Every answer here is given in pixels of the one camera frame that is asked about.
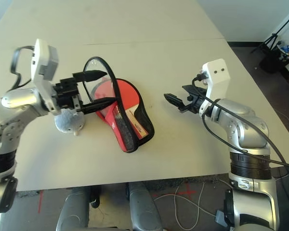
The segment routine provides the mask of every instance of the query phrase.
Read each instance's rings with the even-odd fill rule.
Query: floor
[[[249,71],[270,104],[278,111],[280,119],[289,129],[289,84],[279,74],[267,74],[258,67],[263,58],[260,51],[250,54],[252,48],[233,48],[233,51]],[[273,169],[273,176],[285,175],[281,168]],[[228,181],[227,175],[204,176],[185,179],[169,179],[147,181],[145,185],[154,199],[168,193],[178,194],[195,203],[204,185],[200,205],[215,214],[223,208],[224,192],[228,186],[219,179]],[[280,231],[289,230],[289,200],[283,185],[289,194],[289,177],[276,182],[280,211]],[[55,230],[61,208],[70,189],[45,190],[40,192],[20,192],[9,212],[3,214],[0,231]],[[170,231],[182,230],[176,222],[173,196],[165,196],[156,200],[163,227]],[[185,228],[190,228],[196,221],[197,208],[183,199],[177,199],[178,220]],[[125,184],[104,185],[102,187],[101,204],[98,209],[90,208],[89,227],[113,227],[131,230],[129,202],[125,197]],[[214,222],[214,217],[200,212],[197,226],[193,230],[224,231],[226,228]]]

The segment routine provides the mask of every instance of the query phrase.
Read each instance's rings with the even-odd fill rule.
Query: white table
[[[38,28],[29,27],[35,22]],[[81,71],[89,57],[103,57],[116,77],[140,91],[156,132],[127,154],[95,114],[86,115],[76,137],[59,132],[52,115],[38,118],[25,129],[17,150],[19,191],[228,172],[228,148],[204,129],[198,115],[180,114],[163,96],[173,93],[186,99],[181,86],[190,84],[204,63],[218,58],[226,60],[231,75],[227,98],[252,107],[266,121],[270,137],[289,162],[289,133],[195,1],[14,0],[0,22],[0,96],[15,78],[9,74],[14,49],[34,45],[36,38],[58,49],[54,83]],[[30,52],[24,52],[19,64],[24,78],[29,77],[29,62]],[[210,126],[226,138],[220,127]],[[275,153],[271,158],[278,160]]]

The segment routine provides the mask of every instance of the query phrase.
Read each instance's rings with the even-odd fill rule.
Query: red tape marking
[[[44,190],[41,190],[41,191],[39,192],[39,209],[38,209],[38,213],[40,213],[40,209],[41,209],[41,207],[42,207],[43,192],[44,192]]]
[[[189,187],[189,183],[188,182],[185,182],[185,185],[186,185],[186,192],[184,192],[184,193],[186,193],[188,199],[191,200],[192,199],[191,194],[194,193],[194,191],[190,191],[190,187]]]

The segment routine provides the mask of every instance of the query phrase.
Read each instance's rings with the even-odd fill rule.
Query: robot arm
[[[263,158],[270,157],[267,141],[256,130],[212,105],[203,95],[217,102],[218,105],[248,120],[268,136],[266,123],[255,112],[244,105],[225,99],[230,76],[223,59],[206,63],[199,74],[199,80],[207,89],[192,85],[183,86],[189,93],[189,105],[172,94],[164,94],[166,100],[177,106],[181,112],[199,113],[200,117],[218,123],[227,133],[228,142],[234,147]],[[246,156],[230,148],[231,171],[229,181],[232,190],[226,191],[224,201],[225,220],[235,229],[253,224],[258,230],[273,229],[279,226],[278,203],[275,179],[272,178],[269,162]]]
[[[10,90],[0,100],[0,213],[7,212],[12,206],[17,186],[17,179],[13,177],[15,153],[21,134],[32,120],[49,112],[58,115],[63,108],[88,114],[116,100],[103,98],[83,104],[77,83],[97,80],[107,73],[98,70],[74,73],[72,78],[53,85],[50,81],[57,65],[56,49],[38,39],[31,61],[31,81],[35,87]]]

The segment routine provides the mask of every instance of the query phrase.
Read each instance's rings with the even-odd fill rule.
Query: black cable
[[[287,192],[287,190],[286,190],[286,187],[285,187],[285,184],[284,184],[284,182],[283,182],[283,177],[281,177],[281,178],[279,178],[279,179],[280,179],[280,181],[281,181],[281,185],[282,185],[282,187],[283,187],[283,189],[284,189],[284,192],[285,192],[285,194],[286,194],[286,197],[287,197],[287,199],[289,200],[289,194],[288,194],[288,192]]]
[[[34,46],[24,46],[24,47],[19,47],[17,48],[15,51],[14,51],[14,54],[13,54],[13,58],[12,58],[12,63],[11,63],[11,67],[10,67],[10,72],[14,75],[17,75],[17,79],[14,83],[14,85],[11,87],[10,90],[14,90],[14,89],[17,89],[17,88],[21,88],[23,87],[24,85],[28,84],[30,80],[28,80],[26,83],[22,84],[22,85],[19,85],[20,82],[21,82],[21,74],[16,72],[16,66],[17,66],[17,62],[18,62],[18,57],[19,57],[19,53],[22,49],[28,49],[28,50],[32,50],[34,51]]]
[[[208,98],[208,97],[206,97],[205,95],[203,95],[203,94],[198,90],[198,88],[197,88],[196,85],[195,85],[195,81],[201,80],[202,77],[203,77],[203,75],[198,74],[197,77],[195,77],[195,78],[192,80],[192,85],[194,86],[194,88],[195,88],[195,90],[197,91],[197,93],[198,93],[201,97],[203,97],[204,99],[206,99],[208,102],[210,102],[212,105],[214,105],[214,106],[222,109],[223,111],[227,112],[228,114],[232,115],[233,117],[235,117],[235,118],[243,121],[244,123],[246,123],[247,125],[249,125],[250,127],[252,127],[258,134],[260,134],[260,135],[271,145],[271,147],[272,147],[273,150],[276,152],[276,154],[278,155],[278,157],[280,158],[280,160],[283,162],[283,164],[281,164],[279,161],[275,161],[275,160],[270,160],[270,162],[276,163],[276,164],[281,164],[281,165],[284,165],[284,166],[288,166],[288,167],[286,167],[286,170],[287,170],[287,172],[288,172],[288,174],[289,174],[289,164],[286,163],[286,160],[285,160],[285,158],[283,157],[283,155],[281,154],[281,152],[278,150],[278,148],[275,146],[275,144],[267,137],[267,135],[265,135],[265,134],[264,134],[257,126],[255,126],[253,123],[251,123],[251,122],[249,122],[248,120],[246,120],[246,119],[244,119],[244,118],[236,115],[235,113],[229,111],[228,109],[220,106],[219,104],[217,104],[216,102],[214,102],[214,101],[211,100],[210,98]],[[224,141],[224,140],[223,140],[223,142],[224,142],[226,145],[228,145],[228,146],[231,145],[231,144],[229,144],[228,142],[226,142],[226,141]],[[250,156],[253,157],[253,158],[256,158],[256,159],[258,158],[258,159],[259,159],[259,157],[255,157],[255,155],[248,154],[247,152],[244,152],[244,151],[242,151],[242,150],[240,150],[240,149],[238,149],[238,148],[236,148],[236,147],[234,147],[234,146],[233,146],[233,149],[235,149],[235,150],[237,150],[238,152],[241,152],[241,153],[243,153],[243,154],[250,155]]]
[[[207,129],[207,131],[212,135],[214,136],[215,138],[217,138],[219,141],[223,142],[224,144],[226,144],[227,146],[229,146],[230,148],[233,148],[235,150],[237,150],[238,152],[242,153],[242,154],[245,154],[245,155],[248,155],[250,157],[253,157],[255,159],[259,159],[259,160],[264,160],[264,161],[267,161],[267,162],[271,162],[271,163],[275,163],[275,164],[278,164],[278,165],[283,165],[283,166],[289,166],[289,164],[287,163],[282,163],[282,162],[279,162],[279,161],[276,161],[276,160],[271,160],[271,159],[266,159],[266,158],[262,158],[262,157],[259,157],[259,156],[256,156],[256,155],[253,155],[253,154],[250,154],[246,151],[243,151],[235,146],[233,146],[232,144],[228,143],[227,141],[225,141],[223,138],[219,137],[218,135],[216,135],[207,125],[206,123],[206,120],[205,120],[205,114],[202,114],[202,122],[203,122],[203,125],[204,127]]]
[[[83,71],[84,71],[84,72],[87,70],[87,67],[88,67],[88,64],[89,64],[88,61],[86,62],[85,66],[84,66],[84,68],[83,68]],[[87,93],[87,96],[88,96],[90,102],[91,102],[91,103],[94,103],[94,100],[92,99],[92,97],[91,97],[91,95],[90,95],[90,93],[89,93],[89,91],[88,91],[88,89],[87,89],[86,82],[83,81],[83,82],[82,82],[82,85],[83,85],[83,88],[85,89],[85,91],[86,91],[86,93]]]

